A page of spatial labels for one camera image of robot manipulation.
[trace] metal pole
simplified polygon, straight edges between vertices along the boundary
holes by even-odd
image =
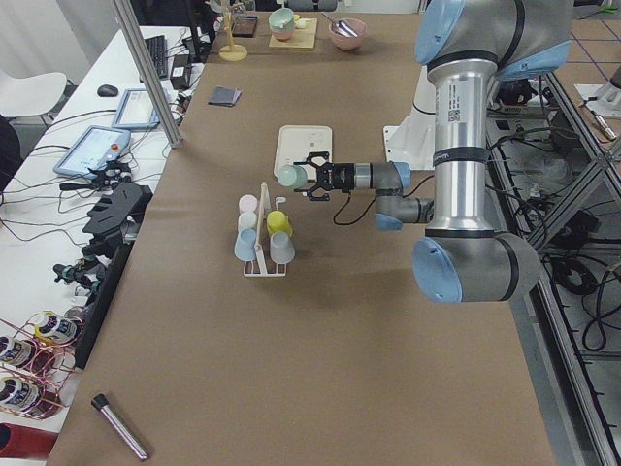
[[[148,96],[159,116],[159,122],[162,128],[164,128],[171,148],[178,148],[181,144],[181,135],[168,105],[166,94],[164,94],[162,85],[155,72],[153,61],[148,53],[145,39],[140,32],[140,26],[138,21],[136,21],[136,15],[132,10],[131,4],[129,0],[112,0],[112,5],[116,21],[123,31],[127,47],[134,57],[140,76],[143,77]]]

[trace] red cup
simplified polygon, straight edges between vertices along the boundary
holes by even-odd
[[[48,430],[0,423],[0,458],[48,459],[57,437]]]

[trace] white desk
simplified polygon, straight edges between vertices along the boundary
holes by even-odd
[[[189,29],[185,27],[155,27],[142,28],[147,37],[164,34],[167,47],[179,44],[180,39],[189,36]],[[181,52],[182,48],[175,48],[170,54]],[[195,83],[203,71],[202,64],[195,64],[192,70],[192,82]],[[99,97],[97,88],[101,84],[113,84],[119,89],[117,97]],[[170,89],[171,95],[177,96],[172,90],[169,80],[162,81],[164,88]],[[124,37],[118,31],[97,62],[88,72],[74,95],[65,105],[56,120],[76,116],[79,114],[115,109],[118,106],[123,90],[126,88],[144,87],[140,84],[136,69]],[[114,113],[102,113],[91,116],[81,116],[58,123],[50,128],[38,147],[46,145],[71,146],[90,125],[110,126]],[[132,135],[132,153],[134,159],[126,156],[132,168],[132,178],[136,183],[147,184],[154,192],[159,180],[159,174],[164,169],[170,146],[164,132],[156,129],[148,134],[134,133]],[[9,223],[10,228],[22,238],[32,238],[36,235],[57,228],[64,229],[78,244],[88,242],[90,235],[81,232],[88,221],[85,217],[93,203],[102,193],[81,191],[81,198],[74,192],[63,194],[61,211],[58,212],[58,183],[24,190],[23,182],[35,185],[55,178],[52,167],[65,153],[65,150],[49,148],[36,150],[23,163],[21,169],[5,189],[5,205],[0,206],[0,217],[8,221],[30,223],[53,223],[64,226],[30,226]],[[52,266],[56,263],[73,264],[82,257],[81,248],[74,245],[62,232],[44,235],[34,241],[24,243],[16,239],[6,227],[0,226],[0,266],[3,271],[0,280],[0,317],[15,325],[22,325],[32,315],[40,311],[54,311],[64,314],[69,308],[78,304],[74,297],[76,286],[65,285],[53,281],[55,274]],[[0,335],[13,335],[14,330],[0,322]],[[63,390],[62,401],[68,405],[73,399],[73,391],[79,382],[75,376],[71,386]],[[0,413],[1,422],[29,425],[41,429],[59,431],[62,427],[67,410],[43,421],[29,420],[23,417]],[[14,466],[40,465],[40,461],[13,460]]]

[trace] black cap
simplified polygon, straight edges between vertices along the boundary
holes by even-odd
[[[97,411],[101,411],[104,406],[108,406],[110,403],[108,403],[106,396],[103,393],[100,393],[90,400],[90,404],[93,405]]]

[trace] black mouse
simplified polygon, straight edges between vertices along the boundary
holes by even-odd
[[[112,84],[100,85],[97,89],[97,95],[100,97],[116,97],[118,95],[118,87]]]

